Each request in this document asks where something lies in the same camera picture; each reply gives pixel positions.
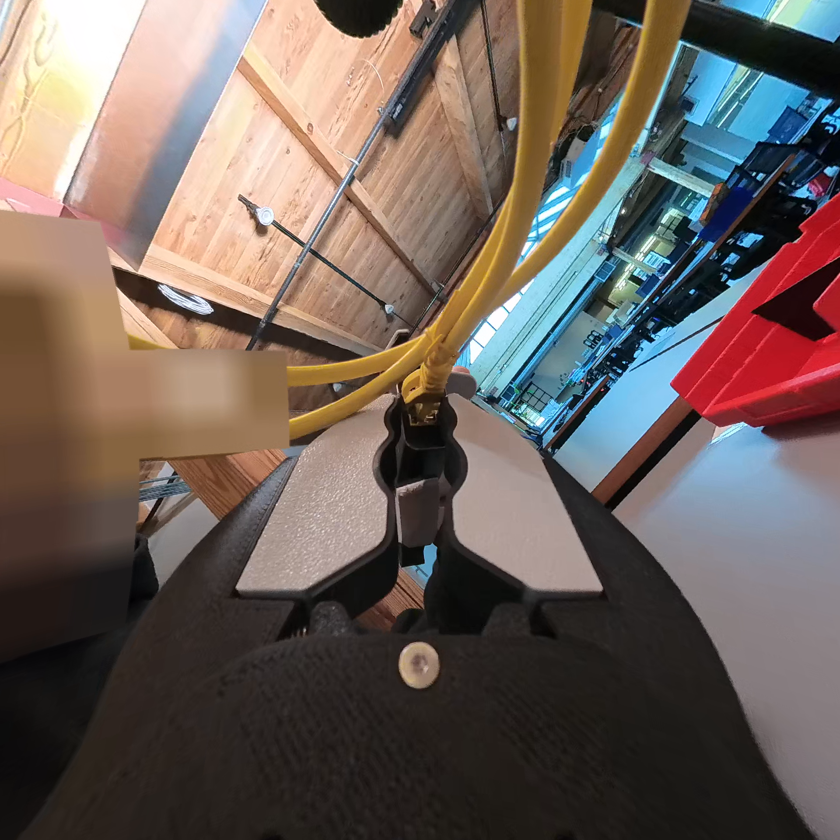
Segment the red plastic bin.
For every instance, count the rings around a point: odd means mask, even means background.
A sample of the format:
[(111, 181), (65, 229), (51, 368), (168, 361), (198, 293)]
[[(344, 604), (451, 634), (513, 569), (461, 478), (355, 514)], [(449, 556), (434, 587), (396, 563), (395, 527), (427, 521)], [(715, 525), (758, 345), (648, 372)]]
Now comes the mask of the red plastic bin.
[(839, 195), (808, 218), (801, 236), (764, 267), (671, 382), (720, 427), (765, 427), (839, 409), (839, 272), (815, 310), (836, 328), (813, 342), (752, 314), (798, 280), (839, 258)]

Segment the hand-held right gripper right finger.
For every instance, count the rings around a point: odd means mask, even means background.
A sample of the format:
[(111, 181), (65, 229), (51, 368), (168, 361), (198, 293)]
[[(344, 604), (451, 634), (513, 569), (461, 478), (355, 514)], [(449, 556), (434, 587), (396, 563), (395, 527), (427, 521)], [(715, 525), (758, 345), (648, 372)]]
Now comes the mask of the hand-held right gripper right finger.
[(425, 591), (433, 618), (601, 599), (604, 585), (538, 451), (461, 395), (443, 400), (438, 428), (447, 488)]

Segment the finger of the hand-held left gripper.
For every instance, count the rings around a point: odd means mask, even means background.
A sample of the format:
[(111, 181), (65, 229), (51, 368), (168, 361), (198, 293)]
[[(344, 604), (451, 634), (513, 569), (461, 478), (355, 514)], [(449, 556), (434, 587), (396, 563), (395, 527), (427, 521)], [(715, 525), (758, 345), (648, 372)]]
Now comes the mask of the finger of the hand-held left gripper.
[(397, 488), (397, 531), (405, 547), (424, 547), (435, 540), (438, 480), (417, 480)]

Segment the black ethernet splitter box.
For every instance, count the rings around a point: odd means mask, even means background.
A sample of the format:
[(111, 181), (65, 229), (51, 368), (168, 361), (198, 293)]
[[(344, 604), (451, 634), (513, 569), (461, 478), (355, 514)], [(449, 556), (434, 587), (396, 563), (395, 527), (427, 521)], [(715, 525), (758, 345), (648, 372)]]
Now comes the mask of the black ethernet splitter box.
[(395, 488), (438, 480), (445, 471), (445, 438), (437, 424), (413, 425), (401, 415), (395, 445)]

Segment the black stand pole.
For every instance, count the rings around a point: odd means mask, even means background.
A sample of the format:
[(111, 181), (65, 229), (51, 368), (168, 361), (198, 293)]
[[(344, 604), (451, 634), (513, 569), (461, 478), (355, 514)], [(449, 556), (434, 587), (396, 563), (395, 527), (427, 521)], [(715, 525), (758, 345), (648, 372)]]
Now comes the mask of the black stand pole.
[(659, 84), (679, 42), (832, 100), (838, 43), (712, 2), (594, 1), (642, 29), (632, 78)]

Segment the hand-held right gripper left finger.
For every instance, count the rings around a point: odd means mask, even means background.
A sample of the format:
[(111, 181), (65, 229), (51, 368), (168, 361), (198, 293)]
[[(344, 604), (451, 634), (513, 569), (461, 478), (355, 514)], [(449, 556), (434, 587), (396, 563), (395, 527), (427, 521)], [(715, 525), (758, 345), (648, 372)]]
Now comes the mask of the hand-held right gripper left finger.
[(244, 599), (350, 615), (378, 603), (400, 567), (396, 503), (397, 398), (384, 395), (322, 433), (298, 457), (236, 584)]

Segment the black bin divider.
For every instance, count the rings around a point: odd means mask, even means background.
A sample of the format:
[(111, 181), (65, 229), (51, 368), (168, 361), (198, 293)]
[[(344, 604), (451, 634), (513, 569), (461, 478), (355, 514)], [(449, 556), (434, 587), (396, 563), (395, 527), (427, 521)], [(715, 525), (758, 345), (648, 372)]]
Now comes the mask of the black bin divider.
[(816, 342), (834, 335), (837, 329), (815, 305), (823, 293), (838, 279), (839, 258), (795, 282), (792, 286), (765, 301), (752, 314), (778, 324), (803, 338)]

